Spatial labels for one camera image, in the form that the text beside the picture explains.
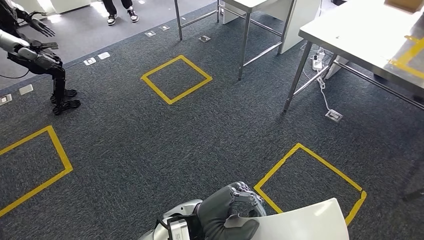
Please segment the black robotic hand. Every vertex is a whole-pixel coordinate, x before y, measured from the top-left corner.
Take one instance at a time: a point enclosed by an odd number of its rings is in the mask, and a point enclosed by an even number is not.
[[[198,207],[197,217],[209,240],[250,240],[255,235],[259,222],[254,219],[241,227],[224,226],[235,202],[251,203],[259,216],[266,216],[262,199],[244,182],[234,182],[212,194]]]
[[[50,29],[46,24],[44,24],[42,21],[38,20],[37,18],[32,18],[29,22],[29,25],[31,28],[39,31],[46,37],[54,37],[56,33]]]

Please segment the cardboard box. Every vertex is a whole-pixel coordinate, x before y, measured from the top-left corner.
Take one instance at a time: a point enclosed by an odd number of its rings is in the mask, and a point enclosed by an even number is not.
[[[424,6],[424,0],[385,0],[385,3],[411,13],[420,11]]]

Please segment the metal table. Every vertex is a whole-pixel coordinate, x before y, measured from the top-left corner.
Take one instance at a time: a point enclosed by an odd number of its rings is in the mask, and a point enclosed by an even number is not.
[[[253,12],[258,11],[261,8],[264,8],[268,5],[271,5],[275,2],[277,2],[278,0],[221,0],[222,2],[225,2],[226,4],[232,5],[244,12],[246,12],[245,15],[239,14],[237,12],[234,12],[228,8],[226,8],[225,6],[220,4],[220,0],[217,0],[217,8],[216,10],[207,13],[203,16],[200,16],[194,20],[191,20],[187,23],[181,24],[181,19],[180,19],[180,10],[178,7],[178,0],[174,0],[175,2],[175,12],[176,12],[176,20],[178,22],[178,33],[179,33],[179,39],[180,41],[183,40],[183,28],[194,24],[202,19],[205,19],[209,16],[213,16],[216,14],[216,22],[219,23],[220,22],[220,10],[224,9],[225,11],[228,11],[236,16],[239,16],[243,19],[245,19],[245,25],[244,25],[244,35],[243,35],[243,42],[241,45],[241,52],[240,52],[240,64],[238,67],[238,80],[242,79],[242,75],[243,75],[243,68],[246,67],[247,65],[251,64],[252,62],[254,62],[255,60],[259,59],[260,57],[264,56],[265,54],[271,52],[272,50],[279,48],[278,52],[280,53],[282,48],[283,48],[283,44],[284,44],[284,39],[285,39],[285,34],[286,34],[286,29],[287,29],[287,25],[289,24],[289,19],[291,16],[291,12],[293,10],[293,6],[296,0],[291,0],[291,4],[290,4],[290,9],[289,9],[289,14],[287,15],[287,19],[284,22],[284,29],[283,32],[279,32],[277,30],[272,29],[269,26],[263,25],[262,23],[259,23],[253,19],[251,19],[251,14]],[[279,42],[277,42],[276,44],[274,44],[273,46],[269,47],[268,49],[264,50],[263,52],[259,53],[257,56],[255,56],[254,58],[252,58],[251,60],[245,62],[245,54],[246,54],[246,45],[248,42],[248,34],[249,34],[249,26],[250,23],[261,27],[267,31],[269,31],[270,33],[273,33],[279,37],[281,37],[281,40]]]
[[[284,112],[294,96],[317,78],[327,74],[332,64],[382,88],[398,98],[424,110],[413,101],[363,73],[336,61],[341,56],[376,75],[424,97],[424,15],[385,5],[383,0],[353,0],[300,28],[299,36],[307,40]],[[329,66],[296,90],[312,44],[334,53]]]

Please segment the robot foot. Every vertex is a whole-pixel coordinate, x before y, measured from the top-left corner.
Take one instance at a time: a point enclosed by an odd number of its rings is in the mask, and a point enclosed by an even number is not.
[[[64,97],[65,98],[72,98],[75,97],[77,95],[77,90],[71,89],[71,90],[67,90],[65,89],[64,91]],[[56,97],[52,94],[50,97],[50,101],[52,104],[56,104]]]
[[[56,105],[53,108],[54,115],[60,115],[63,111],[66,111],[68,109],[76,109],[81,105],[81,102],[79,100],[72,100],[72,101],[66,101],[62,105]]]

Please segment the humanoid robot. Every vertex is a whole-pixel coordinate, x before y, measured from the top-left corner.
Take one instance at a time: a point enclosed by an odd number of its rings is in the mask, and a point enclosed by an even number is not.
[[[55,32],[40,20],[33,18],[35,14],[45,13],[27,13],[11,0],[0,0],[0,49],[8,52],[8,59],[26,67],[30,72],[52,76],[53,94],[50,100],[54,104],[53,113],[60,115],[65,110],[78,108],[81,103],[78,100],[65,101],[65,98],[75,97],[77,91],[65,89],[66,73],[63,63],[48,49],[57,47],[57,44],[29,39],[18,31],[18,19],[22,19],[46,37],[53,37]]]
[[[267,215],[262,198],[239,181],[221,188],[204,201],[196,199],[174,207],[157,219],[155,229],[138,240],[250,240],[259,227],[258,221],[248,220],[241,227],[224,226],[236,203],[250,204],[253,208],[250,217]]]

